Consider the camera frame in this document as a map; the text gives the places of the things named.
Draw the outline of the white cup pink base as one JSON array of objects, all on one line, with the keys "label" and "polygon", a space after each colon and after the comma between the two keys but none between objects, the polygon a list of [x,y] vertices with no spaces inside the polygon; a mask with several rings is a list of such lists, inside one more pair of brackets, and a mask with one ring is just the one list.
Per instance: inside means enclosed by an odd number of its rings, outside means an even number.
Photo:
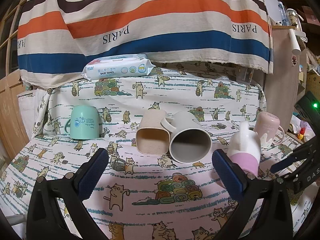
[{"label": "white cup pink base", "polygon": [[243,171],[258,176],[261,157],[260,138],[255,131],[249,129],[247,121],[241,122],[239,131],[232,136],[227,156]]}]

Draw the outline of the mint green cup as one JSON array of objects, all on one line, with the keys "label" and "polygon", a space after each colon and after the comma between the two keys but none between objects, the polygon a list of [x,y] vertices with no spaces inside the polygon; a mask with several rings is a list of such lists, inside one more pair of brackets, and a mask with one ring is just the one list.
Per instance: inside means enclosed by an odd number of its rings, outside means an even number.
[{"label": "mint green cup", "polygon": [[86,105],[74,106],[71,117],[65,124],[65,133],[75,140],[99,138],[99,114],[97,109]]}]

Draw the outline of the beige square cup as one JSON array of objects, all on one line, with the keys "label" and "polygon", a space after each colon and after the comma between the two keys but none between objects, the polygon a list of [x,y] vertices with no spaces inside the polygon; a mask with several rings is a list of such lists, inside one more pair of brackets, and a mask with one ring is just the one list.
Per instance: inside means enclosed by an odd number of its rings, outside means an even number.
[{"label": "beige square cup", "polygon": [[163,155],[169,151],[170,133],[161,125],[166,114],[160,109],[145,111],[136,131],[136,145],[140,153]]}]

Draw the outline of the small red yellow toy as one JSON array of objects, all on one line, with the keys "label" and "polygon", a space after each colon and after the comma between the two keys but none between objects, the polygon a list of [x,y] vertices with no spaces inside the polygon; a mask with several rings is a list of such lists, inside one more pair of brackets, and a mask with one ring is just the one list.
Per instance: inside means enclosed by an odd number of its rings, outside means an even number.
[{"label": "small red yellow toy", "polygon": [[301,130],[300,130],[300,132],[297,134],[297,138],[298,138],[299,140],[303,140],[304,135],[305,135],[305,131],[306,131],[306,128],[305,128],[305,127],[302,127]]}]

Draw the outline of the pink drip-pattern mug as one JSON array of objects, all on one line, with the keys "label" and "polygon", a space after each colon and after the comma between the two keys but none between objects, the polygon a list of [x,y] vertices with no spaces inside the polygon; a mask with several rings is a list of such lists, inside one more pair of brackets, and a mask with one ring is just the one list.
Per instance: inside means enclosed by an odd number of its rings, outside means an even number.
[{"label": "pink drip-pattern mug", "polygon": [[[282,132],[283,136],[279,142],[274,142],[274,137],[278,130]],[[262,148],[269,148],[272,144],[280,145],[285,137],[285,131],[280,126],[280,119],[265,111],[262,111],[257,115],[253,131],[257,133]]]}]

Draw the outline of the wooden cabinet side panel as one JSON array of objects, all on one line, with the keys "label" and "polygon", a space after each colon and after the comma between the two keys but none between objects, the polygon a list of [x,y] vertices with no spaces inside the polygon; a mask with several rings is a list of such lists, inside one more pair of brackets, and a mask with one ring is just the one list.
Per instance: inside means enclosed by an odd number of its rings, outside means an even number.
[{"label": "wooden cabinet side panel", "polygon": [[[273,73],[265,80],[266,111],[280,119],[280,125],[287,130],[294,105],[297,101],[299,84],[299,56],[292,54],[287,26],[273,26]],[[306,48],[299,36],[300,49]]]}]

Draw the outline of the cardboard box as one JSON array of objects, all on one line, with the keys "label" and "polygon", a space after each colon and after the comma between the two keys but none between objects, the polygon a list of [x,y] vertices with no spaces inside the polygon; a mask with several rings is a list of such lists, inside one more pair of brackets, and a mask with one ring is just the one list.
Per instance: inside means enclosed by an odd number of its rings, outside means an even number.
[{"label": "cardboard box", "polygon": [[320,100],[320,76],[307,72],[306,76],[306,92],[310,91],[315,98]]}]

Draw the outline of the wooden door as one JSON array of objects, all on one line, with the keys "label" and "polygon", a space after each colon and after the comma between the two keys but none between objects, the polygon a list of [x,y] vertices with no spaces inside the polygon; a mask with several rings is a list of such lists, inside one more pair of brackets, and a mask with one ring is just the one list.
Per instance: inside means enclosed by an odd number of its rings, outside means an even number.
[{"label": "wooden door", "polygon": [[18,25],[27,0],[1,4],[1,146],[12,160],[29,141],[21,118],[18,94],[25,91],[17,61]]}]

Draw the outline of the grey white mug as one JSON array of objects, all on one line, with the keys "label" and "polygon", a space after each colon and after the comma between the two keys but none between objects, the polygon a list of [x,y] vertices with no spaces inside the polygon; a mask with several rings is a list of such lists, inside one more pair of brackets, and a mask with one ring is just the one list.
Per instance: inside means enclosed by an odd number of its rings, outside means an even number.
[{"label": "grey white mug", "polygon": [[170,133],[169,153],[175,161],[195,163],[210,152],[211,137],[192,113],[180,111],[171,117],[166,116],[161,125]]}]

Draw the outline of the cat pattern bed sheet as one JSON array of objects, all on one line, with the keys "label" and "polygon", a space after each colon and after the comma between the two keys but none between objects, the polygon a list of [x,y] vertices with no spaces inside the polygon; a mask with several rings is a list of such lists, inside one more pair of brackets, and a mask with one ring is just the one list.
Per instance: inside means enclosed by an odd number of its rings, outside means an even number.
[{"label": "cat pattern bed sheet", "polygon": [[38,178],[76,172],[104,148],[108,166],[84,205],[109,239],[214,239],[237,203],[210,154],[190,161],[170,155],[160,121],[192,117],[213,148],[226,150],[240,124],[254,126],[266,108],[262,88],[237,83],[234,73],[178,64],[20,96],[32,136],[1,176],[1,210],[25,215]]}]

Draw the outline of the baby wipes pack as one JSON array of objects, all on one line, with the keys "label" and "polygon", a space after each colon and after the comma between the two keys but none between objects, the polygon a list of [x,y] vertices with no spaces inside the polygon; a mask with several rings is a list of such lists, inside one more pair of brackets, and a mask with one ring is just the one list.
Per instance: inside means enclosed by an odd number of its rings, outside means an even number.
[{"label": "baby wipes pack", "polygon": [[154,64],[145,54],[125,54],[93,59],[86,64],[81,76],[89,81],[116,77],[148,76]]}]

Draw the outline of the glass jar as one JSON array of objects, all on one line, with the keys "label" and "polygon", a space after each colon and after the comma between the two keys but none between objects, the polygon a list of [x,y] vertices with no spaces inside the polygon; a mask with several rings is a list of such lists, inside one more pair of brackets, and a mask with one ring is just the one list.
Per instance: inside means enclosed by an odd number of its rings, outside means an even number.
[{"label": "glass jar", "polygon": [[302,16],[298,14],[294,9],[288,8],[286,10],[287,17],[291,26],[295,27],[296,30],[302,31],[301,22],[304,21]]}]

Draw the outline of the clear plastic bottle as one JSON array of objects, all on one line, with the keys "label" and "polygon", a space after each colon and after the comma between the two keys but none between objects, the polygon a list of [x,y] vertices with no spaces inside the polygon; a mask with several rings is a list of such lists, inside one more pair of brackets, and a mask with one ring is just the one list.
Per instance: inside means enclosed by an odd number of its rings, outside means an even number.
[{"label": "clear plastic bottle", "polygon": [[283,26],[288,26],[287,14],[282,2],[278,2],[278,9],[281,14],[281,22]]}]

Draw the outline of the striped Paris cloth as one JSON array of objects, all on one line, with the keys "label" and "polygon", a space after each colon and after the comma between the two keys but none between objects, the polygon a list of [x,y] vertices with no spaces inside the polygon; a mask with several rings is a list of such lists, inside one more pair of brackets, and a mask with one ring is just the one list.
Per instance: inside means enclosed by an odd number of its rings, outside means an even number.
[{"label": "striped Paris cloth", "polygon": [[24,82],[76,80],[103,56],[145,54],[152,62],[232,63],[273,72],[264,0],[27,0],[17,32]]}]

